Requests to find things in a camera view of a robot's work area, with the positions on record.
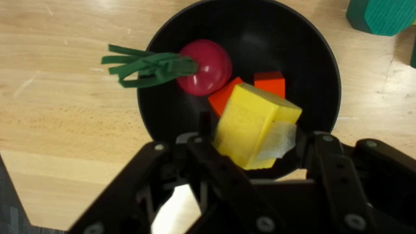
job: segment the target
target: green block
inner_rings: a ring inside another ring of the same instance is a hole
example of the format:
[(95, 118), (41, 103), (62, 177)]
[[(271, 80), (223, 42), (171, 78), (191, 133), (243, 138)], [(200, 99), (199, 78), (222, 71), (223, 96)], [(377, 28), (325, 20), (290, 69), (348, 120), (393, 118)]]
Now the green block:
[(413, 68), (416, 68), (416, 40), (415, 40), (415, 45), (413, 47), (412, 60), (410, 61), (410, 65)]
[(416, 0), (351, 0), (347, 19), (356, 30), (393, 36), (415, 22)]

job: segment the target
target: green felt leaves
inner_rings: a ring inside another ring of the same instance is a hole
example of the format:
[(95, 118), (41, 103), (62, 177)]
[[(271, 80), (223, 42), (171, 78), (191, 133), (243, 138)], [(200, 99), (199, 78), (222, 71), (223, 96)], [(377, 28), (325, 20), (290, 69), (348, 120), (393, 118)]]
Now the green felt leaves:
[[(101, 64), (124, 64), (109, 68), (110, 74), (119, 76), (124, 88), (146, 88), (160, 85), (180, 76), (193, 75), (198, 64), (188, 56), (175, 53), (153, 53), (125, 47), (109, 45), (110, 52), (123, 55), (104, 56)], [(127, 76), (139, 72), (139, 79), (124, 80)]]

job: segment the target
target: toy vegetable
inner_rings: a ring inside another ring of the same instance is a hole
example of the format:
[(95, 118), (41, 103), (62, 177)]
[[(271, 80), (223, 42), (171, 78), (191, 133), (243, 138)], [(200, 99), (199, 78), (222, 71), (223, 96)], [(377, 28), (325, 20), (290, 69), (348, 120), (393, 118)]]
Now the toy vegetable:
[[(231, 76), (232, 65), (227, 52), (215, 42), (196, 40), (185, 46), (179, 54), (153, 53), (109, 45), (109, 51), (123, 55), (105, 56), (101, 64), (121, 63), (109, 68), (118, 74), (124, 87), (146, 88), (177, 79), (186, 92), (203, 96), (221, 88)], [(124, 80), (139, 72), (139, 79)]]

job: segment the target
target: red ball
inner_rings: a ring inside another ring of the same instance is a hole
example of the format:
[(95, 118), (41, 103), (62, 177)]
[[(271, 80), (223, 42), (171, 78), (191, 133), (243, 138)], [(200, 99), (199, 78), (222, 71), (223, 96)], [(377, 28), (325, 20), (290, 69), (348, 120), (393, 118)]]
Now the red ball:
[(186, 45), (179, 54), (198, 63), (198, 71), (176, 79), (187, 93), (204, 96), (222, 88), (231, 77), (233, 66), (224, 48), (210, 40), (196, 40)]

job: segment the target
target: wooden table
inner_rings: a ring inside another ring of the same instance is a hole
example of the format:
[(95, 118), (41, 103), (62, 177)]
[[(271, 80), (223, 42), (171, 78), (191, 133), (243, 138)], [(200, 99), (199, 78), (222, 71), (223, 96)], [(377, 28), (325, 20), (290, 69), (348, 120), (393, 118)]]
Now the wooden table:
[[(109, 42), (146, 48), (193, 2), (0, 2), (0, 152), (32, 224), (68, 229), (151, 140), (136, 90), (122, 89), (100, 57)], [(348, 144), (375, 137), (416, 155), (416, 69), (409, 66), (416, 28), (375, 36), (350, 27), (348, 0), (281, 2), (317, 26), (338, 61), (342, 105), (334, 135)], [(174, 200), (155, 234), (182, 233), (198, 216), (188, 188)]]

